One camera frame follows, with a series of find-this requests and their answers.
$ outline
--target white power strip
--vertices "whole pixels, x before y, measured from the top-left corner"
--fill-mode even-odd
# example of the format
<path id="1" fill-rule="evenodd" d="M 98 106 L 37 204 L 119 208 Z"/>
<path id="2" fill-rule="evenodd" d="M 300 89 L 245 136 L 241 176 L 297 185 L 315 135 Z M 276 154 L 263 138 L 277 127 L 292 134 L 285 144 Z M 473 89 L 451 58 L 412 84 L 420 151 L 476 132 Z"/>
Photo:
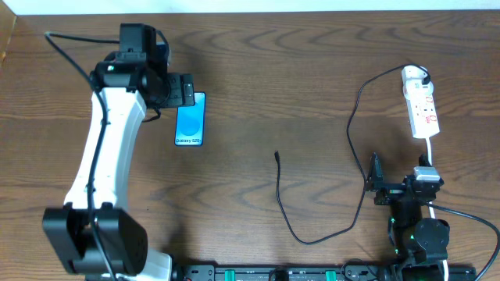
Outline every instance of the white power strip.
<path id="1" fill-rule="evenodd" d="M 422 84 L 427 74 L 416 66 L 407 66 L 401 75 L 413 137 L 425 139 L 439 133 L 438 114 L 432 96 L 434 85 L 432 82 Z"/>

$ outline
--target white backdrop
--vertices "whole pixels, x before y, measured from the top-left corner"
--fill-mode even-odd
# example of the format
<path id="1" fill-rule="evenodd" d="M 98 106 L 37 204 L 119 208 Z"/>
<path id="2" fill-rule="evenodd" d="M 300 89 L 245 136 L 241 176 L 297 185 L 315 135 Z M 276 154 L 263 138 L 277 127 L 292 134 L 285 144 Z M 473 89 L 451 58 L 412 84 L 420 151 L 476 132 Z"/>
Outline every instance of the white backdrop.
<path id="1" fill-rule="evenodd" d="M 500 9 L 500 0 L 4 0 L 16 15 Z"/>

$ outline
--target wooden table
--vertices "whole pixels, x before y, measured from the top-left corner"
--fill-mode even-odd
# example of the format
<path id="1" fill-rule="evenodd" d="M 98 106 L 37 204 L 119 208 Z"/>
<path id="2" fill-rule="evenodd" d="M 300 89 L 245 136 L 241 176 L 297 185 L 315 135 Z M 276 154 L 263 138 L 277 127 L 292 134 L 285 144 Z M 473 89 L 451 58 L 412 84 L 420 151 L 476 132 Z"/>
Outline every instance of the wooden table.
<path id="1" fill-rule="evenodd" d="M 91 116 L 83 79 L 43 38 L 46 30 L 117 38 L 122 22 L 148 23 L 173 46 L 172 71 L 207 93 L 205 143 L 173 144 L 176 110 L 139 130 L 130 214 L 149 243 L 179 261 L 342 264 L 394 257 L 388 208 L 368 194 L 358 224 L 321 245 L 298 244 L 275 198 L 306 240 L 350 225 L 362 191 L 345 136 L 361 84 L 407 62 L 432 73 L 441 132 L 434 164 L 446 184 L 436 204 L 500 226 L 500 16 L 498 12 L 318 12 L 125 16 L 23 16 L 0 79 L 0 279 L 81 279 L 59 264 L 42 229 L 80 165 Z M 115 45 L 59 41 L 87 71 Z M 369 85 L 351 132 L 362 166 L 379 153 L 389 180 L 412 171 L 413 139 L 393 73 Z M 437 212 L 451 225 L 451 264 L 478 271 L 495 235 Z M 497 262 L 487 280 L 500 276 Z"/>

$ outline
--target robotic arm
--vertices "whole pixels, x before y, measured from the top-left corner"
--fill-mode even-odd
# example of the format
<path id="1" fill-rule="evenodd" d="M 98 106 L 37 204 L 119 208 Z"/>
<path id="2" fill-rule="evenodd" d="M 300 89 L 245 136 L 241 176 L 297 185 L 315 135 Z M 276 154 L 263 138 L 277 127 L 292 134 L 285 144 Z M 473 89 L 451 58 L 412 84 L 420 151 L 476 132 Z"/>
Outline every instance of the robotic arm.
<path id="1" fill-rule="evenodd" d="M 163 39 L 156 44 L 156 35 Z M 167 73 L 170 48 L 161 32 L 143 24 L 120 26 L 120 50 L 106 56 L 91 73 L 92 120 L 84 156 L 63 208 L 47 208 L 43 228 L 65 270 L 73 274 L 108 272 L 129 280 L 165 280 L 172 259 L 148 249 L 146 231 L 127 213 L 127 186 L 135 139 L 147 108 L 195 104 L 192 75 Z M 97 232 L 91 231 L 88 178 L 107 112 L 95 165 L 92 194 Z"/>

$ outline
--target wood grain surface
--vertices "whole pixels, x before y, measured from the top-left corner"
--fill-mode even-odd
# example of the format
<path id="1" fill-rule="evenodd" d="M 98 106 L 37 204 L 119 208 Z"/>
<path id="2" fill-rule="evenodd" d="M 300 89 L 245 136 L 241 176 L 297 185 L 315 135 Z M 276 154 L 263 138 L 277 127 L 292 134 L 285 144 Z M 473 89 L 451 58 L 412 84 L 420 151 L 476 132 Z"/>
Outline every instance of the wood grain surface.
<path id="1" fill-rule="evenodd" d="M 41 217 L 62 205 L 77 174 L 91 93 L 43 32 L 118 38 L 122 22 L 162 30 L 173 46 L 170 70 L 194 74 L 195 89 L 207 93 L 202 147 L 173 145 L 175 110 L 139 130 L 130 214 L 153 247 L 221 265 L 393 258 L 389 210 L 373 205 L 372 194 L 353 230 L 298 244 L 276 203 L 273 153 L 280 151 L 282 201 L 301 238 L 349 226 L 363 185 L 345 136 L 355 95 L 407 62 L 426 66 L 435 84 L 434 164 L 446 182 L 435 203 L 500 226 L 498 11 L 23 16 L 0 73 L 0 279 L 82 279 L 63 271 Z M 116 48 L 58 42 L 87 71 Z M 364 169 L 376 151 L 394 181 L 425 152 L 412 138 L 401 88 L 398 73 L 369 85 L 351 128 Z M 451 225 L 449 263 L 482 269 L 494 233 L 437 216 Z M 484 279 L 500 279 L 498 262 Z"/>

